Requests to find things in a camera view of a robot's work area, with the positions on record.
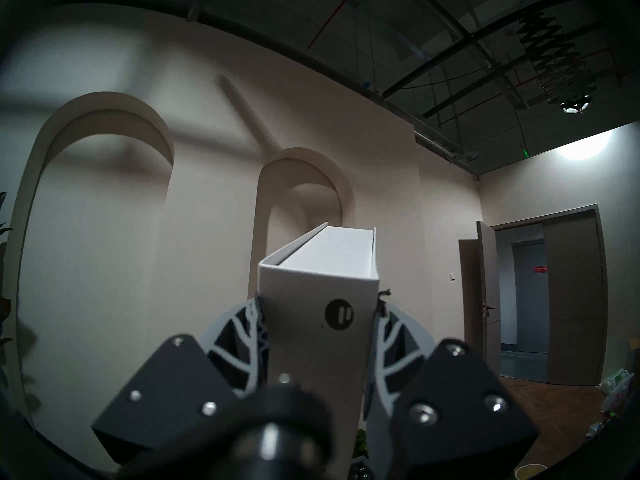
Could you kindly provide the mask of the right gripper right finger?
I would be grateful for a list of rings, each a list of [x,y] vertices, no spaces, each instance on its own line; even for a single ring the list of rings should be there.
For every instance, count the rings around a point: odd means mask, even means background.
[[[539,430],[483,357],[366,294],[366,479],[505,479]]]

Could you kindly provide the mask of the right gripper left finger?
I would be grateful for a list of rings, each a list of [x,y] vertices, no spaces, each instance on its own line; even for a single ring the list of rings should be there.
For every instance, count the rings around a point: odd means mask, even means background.
[[[205,423],[268,379],[268,334],[257,296],[218,316],[200,338],[169,337],[91,429],[123,467]]]

